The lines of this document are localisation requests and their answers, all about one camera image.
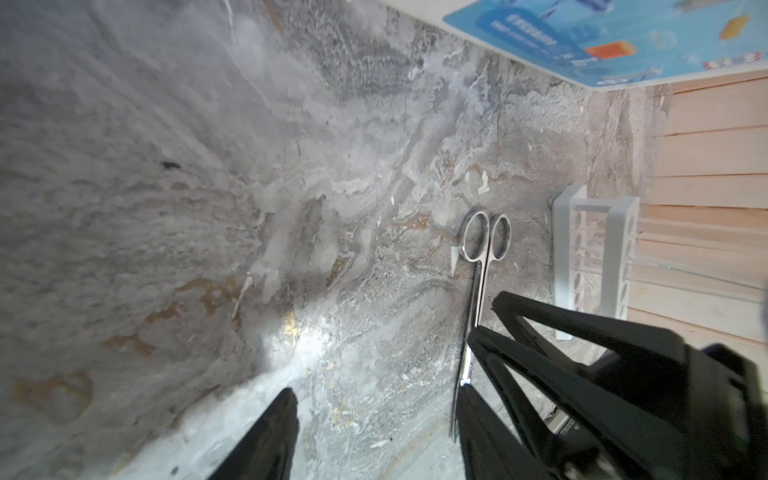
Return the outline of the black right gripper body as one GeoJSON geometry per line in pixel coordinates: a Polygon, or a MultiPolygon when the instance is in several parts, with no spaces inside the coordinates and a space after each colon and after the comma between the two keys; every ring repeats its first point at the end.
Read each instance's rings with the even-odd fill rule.
{"type": "Polygon", "coordinates": [[[569,372],[657,418],[657,474],[550,474],[557,479],[764,479],[767,415],[756,365],[722,344],[686,345],[687,363],[621,358],[607,350],[569,372]]]}

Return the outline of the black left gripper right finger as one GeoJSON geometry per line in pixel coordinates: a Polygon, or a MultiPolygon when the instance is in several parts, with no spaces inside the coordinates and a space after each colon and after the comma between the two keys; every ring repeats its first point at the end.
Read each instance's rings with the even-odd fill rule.
{"type": "Polygon", "coordinates": [[[550,479],[473,386],[458,393],[459,440],[467,479],[550,479]]]}

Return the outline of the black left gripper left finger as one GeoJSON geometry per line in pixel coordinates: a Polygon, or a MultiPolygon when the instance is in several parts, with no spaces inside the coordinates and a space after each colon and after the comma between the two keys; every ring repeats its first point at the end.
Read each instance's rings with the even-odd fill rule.
{"type": "Polygon", "coordinates": [[[283,389],[209,480],[288,480],[299,433],[298,401],[283,389]]]}

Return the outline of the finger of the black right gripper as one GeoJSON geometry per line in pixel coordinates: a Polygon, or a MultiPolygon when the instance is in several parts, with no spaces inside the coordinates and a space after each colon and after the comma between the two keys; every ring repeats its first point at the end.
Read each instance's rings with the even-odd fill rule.
{"type": "Polygon", "coordinates": [[[485,327],[470,334],[468,345],[502,398],[515,426],[511,433],[549,474],[659,473],[659,455],[651,446],[657,418],[485,327]],[[579,429],[567,436],[552,432],[517,375],[553,400],[579,429]]]}
{"type": "Polygon", "coordinates": [[[569,372],[584,372],[586,367],[541,337],[530,321],[588,340],[631,361],[687,363],[685,342],[667,329],[572,311],[506,291],[495,297],[492,310],[517,342],[569,372]]]}

